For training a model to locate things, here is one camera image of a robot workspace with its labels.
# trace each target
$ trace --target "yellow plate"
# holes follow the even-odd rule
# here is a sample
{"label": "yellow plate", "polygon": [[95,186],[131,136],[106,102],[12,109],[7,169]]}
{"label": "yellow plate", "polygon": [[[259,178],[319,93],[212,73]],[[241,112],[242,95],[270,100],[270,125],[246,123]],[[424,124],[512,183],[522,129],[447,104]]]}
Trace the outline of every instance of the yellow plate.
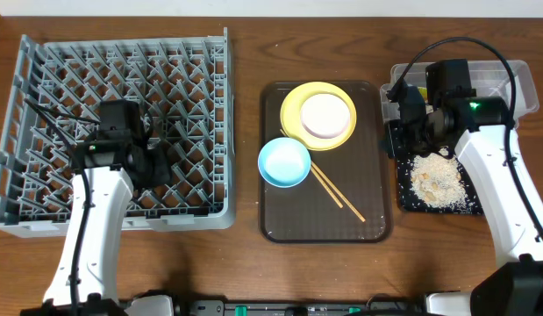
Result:
{"label": "yellow plate", "polygon": [[[329,93],[345,102],[349,108],[349,127],[339,136],[331,139],[320,139],[306,131],[301,120],[300,111],[304,101],[317,94]],[[305,83],[294,88],[281,105],[281,125],[283,131],[295,140],[303,143],[310,150],[329,150],[336,148],[349,139],[357,124],[357,112],[351,97],[341,88],[330,83]]]}

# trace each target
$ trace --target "wooden table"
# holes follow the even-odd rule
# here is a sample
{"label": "wooden table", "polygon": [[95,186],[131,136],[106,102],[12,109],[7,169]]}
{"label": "wooden table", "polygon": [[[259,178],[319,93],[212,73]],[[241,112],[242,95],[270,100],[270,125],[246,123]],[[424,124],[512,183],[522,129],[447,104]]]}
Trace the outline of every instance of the wooden table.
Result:
{"label": "wooden table", "polygon": [[[376,245],[277,245],[258,227],[262,89],[281,80],[367,80],[380,87],[392,65],[449,36],[489,41],[527,61],[541,109],[520,123],[526,165],[543,199],[543,19],[451,18],[3,18],[0,22],[0,132],[21,34],[38,42],[232,36],[236,74],[236,223],[222,231],[123,233],[121,298],[167,288],[182,298],[363,301],[376,293],[412,296],[470,291],[495,270],[483,217],[402,213]],[[494,59],[451,44],[426,61]],[[394,170],[390,170],[392,200]],[[63,238],[19,239],[0,232],[0,314],[38,306],[52,281]]]}

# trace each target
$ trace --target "light blue bowl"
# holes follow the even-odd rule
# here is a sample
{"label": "light blue bowl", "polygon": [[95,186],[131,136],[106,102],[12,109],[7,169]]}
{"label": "light blue bowl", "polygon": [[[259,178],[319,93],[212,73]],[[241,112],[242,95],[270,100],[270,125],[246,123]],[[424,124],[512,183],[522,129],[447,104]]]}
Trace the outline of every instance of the light blue bowl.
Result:
{"label": "light blue bowl", "polygon": [[279,188],[301,183],[308,176],[310,165],[308,149],[300,141],[288,137],[265,144],[257,159],[263,179]]}

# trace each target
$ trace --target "dish rack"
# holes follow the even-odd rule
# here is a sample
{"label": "dish rack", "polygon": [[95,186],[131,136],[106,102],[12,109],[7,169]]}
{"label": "dish rack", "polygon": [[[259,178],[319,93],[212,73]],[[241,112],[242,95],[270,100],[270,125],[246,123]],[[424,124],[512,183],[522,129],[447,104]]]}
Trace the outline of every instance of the dish rack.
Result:
{"label": "dish rack", "polygon": [[[99,119],[102,101],[144,105],[173,171],[171,185],[143,190],[124,230],[229,227],[235,219],[232,52],[224,36],[37,44],[22,36],[0,141],[0,230],[19,237],[66,234],[72,172],[66,148],[25,98]],[[74,145],[95,125],[55,117]]]}

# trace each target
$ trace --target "wooden chopsticks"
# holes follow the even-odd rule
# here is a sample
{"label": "wooden chopsticks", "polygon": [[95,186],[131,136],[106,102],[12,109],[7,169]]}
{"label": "wooden chopsticks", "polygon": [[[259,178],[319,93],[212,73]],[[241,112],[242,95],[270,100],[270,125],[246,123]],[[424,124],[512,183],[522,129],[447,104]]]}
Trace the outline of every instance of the wooden chopsticks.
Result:
{"label": "wooden chopsticks", "polygon": [[[283,136],[288,137],[287,134],[283,130],[281,130],[281,133]],[[343,200],[343,202],[345,202],[345,204],[349,206],[351,211],[353,211],[353,213],[357,215],[357,217],[361,220],[361,222],[365,221],[365,218],[361,215],[361,213],[351,204],[351,202],[349,202],[349,200],[343,195],[343,193],[339,191],[339,189],[335,186],[335,184],[333,184],[333,182],[324,174],[324,172],[322,172],[322,170],[314,162],[311,162],[311,171],[312,171],[312,174],[318,179],[320,184],[322,184],[325,191],[327,191],[330,197],[332,197],[335,204],[339,206],[339,208],[343,208],[343,204],[339,201],[339,199],[335,196],[335,194],[333,194],[332,189],[335,191],[335,193],[337,193],[337,195],[339,195],[339,197]]]}

